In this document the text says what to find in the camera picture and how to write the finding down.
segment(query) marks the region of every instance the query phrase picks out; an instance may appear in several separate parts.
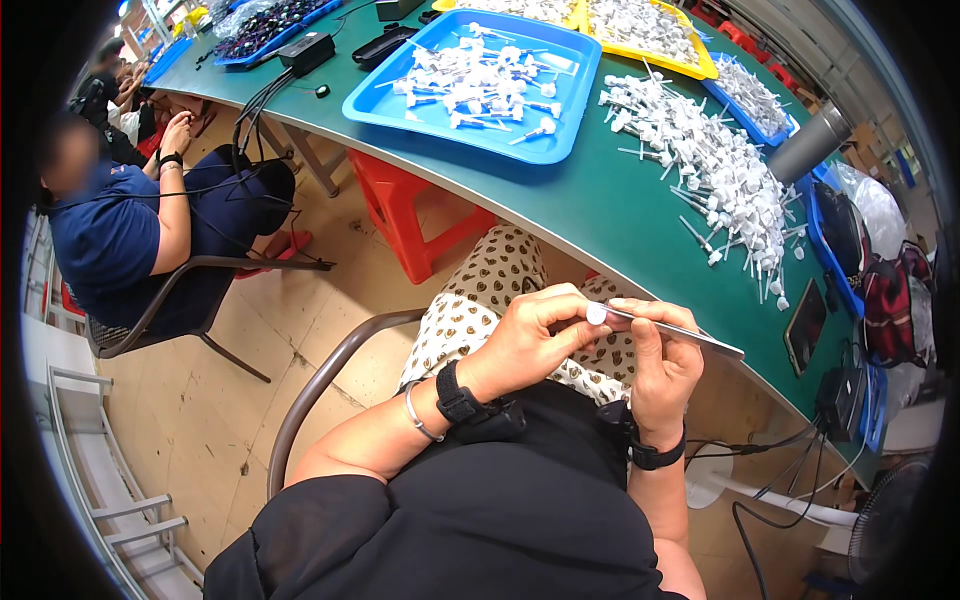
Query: red sandal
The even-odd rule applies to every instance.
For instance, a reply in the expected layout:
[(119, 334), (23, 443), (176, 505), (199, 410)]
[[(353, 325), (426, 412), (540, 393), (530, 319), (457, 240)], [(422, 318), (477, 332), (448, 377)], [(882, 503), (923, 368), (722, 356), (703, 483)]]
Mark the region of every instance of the red sandal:
[[(275, 260), (290, 260), (294, 257), (294, 254), (296, 254), (299, 249), (306, 247), (311, 240), (313, 240), (313, 233), (310, 233), (309, 231), (291, 231), (290, 247), (281, 252), (280, 256), (275, 258)], [(261, 273), (269, 273), (272, 270), (273, 269), (238, 269), (233, 278), (246, 279), (248, 277), (260, 275)]]

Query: yellow plastic tray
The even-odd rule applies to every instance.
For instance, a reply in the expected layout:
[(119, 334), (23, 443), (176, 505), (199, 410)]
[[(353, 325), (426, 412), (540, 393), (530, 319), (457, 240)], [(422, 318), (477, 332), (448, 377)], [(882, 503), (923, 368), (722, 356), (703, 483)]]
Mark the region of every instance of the yellow plastic tray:
[[(453, 2), (454, 0), (437, 0), (438, 3), (444, 1)], [(682, 73), (683, 75), (692, 77), (693, 79), (716, 79), (718, 77), (719, 73), (717, 73), (717, 67), (715, 64), (713, 64), (713, 59), (707, 52), (707, 46), (705, 46), (704, 42), (699, 36), (697, 36), (696, 29), (693, 27), (693, 23), (690, 22), (689, 17), (687, 17), (683, 11), (675, 9), (672, 5), (667, 4), (666, 2), (660, 2), (660, 0), (649, 0), (650, 4), (659, 5), (662, 9), (666, 9), (669, 12), (674, 12), (677, 15), (677, 20), (680, 21), (681, 25), (685, 25), (693, 30), (693, 33), (689, 36), (689, 40), (693, 42), (693, 49), (696, 50), (697, 54), (700, 56), (700, 63), (697, 66), (693, 66), (692, 64), (687, 64), (685, 62), (679, 62), (678, 60), (673, 60), (662, 54), (655, 54), (646, 50), (640, 50), (634, 46), (614, 44), (601, 40), (590, 30), (589, 2), (590, 0), (581, 0), (580, 6), (577, 7), (576, 12), (580, 14), (580, 32), (587, 34), (588, 36), (599, 41), (600, 45), (603, 46), (604, 52), (616, 54), (621, 57), (627, 57), (628, 59), (647, 59), (647, 62), (668, 68), (671, 71), (677, 71), (678, 73)]]
[[(583, 12), (585, 9), (585, 4), (587, 0), (580, 0), (577, 3), (576, 8), (573, 9), (573, 12), (569, 17), (566, 18), (566, 21), (563, 23), (558, 23), (561, 27), (566, 27), (567, 29), (572, 29), (574, 31), (581, 28), (581, 23), (583, 22)], [(452, 11), (453, 9), (458, 9), (457, 0), (436, 0), (433, 5), (430, 6), (434, 11), (447, 12)]]

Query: silver bangle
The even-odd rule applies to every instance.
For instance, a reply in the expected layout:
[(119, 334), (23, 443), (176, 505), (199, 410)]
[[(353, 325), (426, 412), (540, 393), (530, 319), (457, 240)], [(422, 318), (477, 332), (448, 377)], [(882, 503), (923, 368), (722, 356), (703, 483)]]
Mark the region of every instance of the silver bangle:
[(414, 386), (417, 385), (418, 381), (411, 381), (407, 384), (407, 387), (403, 390), (403, 397), (407, 402), (407, 414), (410, 415), (410, 420), (414, 422), (414, 427), (417, 427), (419, 432), (421, 432), (426, 437), (430, 438), (434, 442), (442, 442), (444, 436), (435, 436), (426, 429), (426, 425), (423, 424), (423, 421), (417, 417), (417, 413), (414, 412), (414, 403), (410, 400), (410, 391), (414, 389)]

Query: red plaid bag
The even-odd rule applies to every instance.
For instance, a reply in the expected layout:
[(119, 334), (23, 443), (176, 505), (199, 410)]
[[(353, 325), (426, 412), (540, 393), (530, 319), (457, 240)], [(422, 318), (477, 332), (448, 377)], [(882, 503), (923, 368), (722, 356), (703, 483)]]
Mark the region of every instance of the red plaid bag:
[(933, 269), (924, 251), (904, 241), (897, 259), (883, 260), (874, 254), (874, 262), (860, 277), (866, 355), (871, 362), (887, 369), (900, 363), (925, 369), (929, 358), (926, 348), (917, 349), (915, 345), (914, 311), (919, 305), (910, 292), (909, 276), (933, 294)]

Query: woman's right hand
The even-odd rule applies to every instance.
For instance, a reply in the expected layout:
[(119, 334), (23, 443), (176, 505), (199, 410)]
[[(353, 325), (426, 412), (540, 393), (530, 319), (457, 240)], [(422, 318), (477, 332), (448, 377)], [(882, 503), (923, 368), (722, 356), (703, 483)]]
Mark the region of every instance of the woman's right hand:
[(184, 110), (174, 115), (167, 123), (167, 129), (163, 132), (163, 138), (160, 140), (161, 158), (174, 152), (183, 156), (186, 149), (190, 147), (190, 118), (192, 116), (189, 110)]
[(666, 452), (684, 433), (684, 408), (700, 375), (704, 358), (691, 342), (660, 336), (652, 321), (699, 331), (693, 313), (669, 302), (614, 298), (610, 306), (632, 312), (630, 323), (636, 352), (636, 377), (630, 391), (642, 444)]

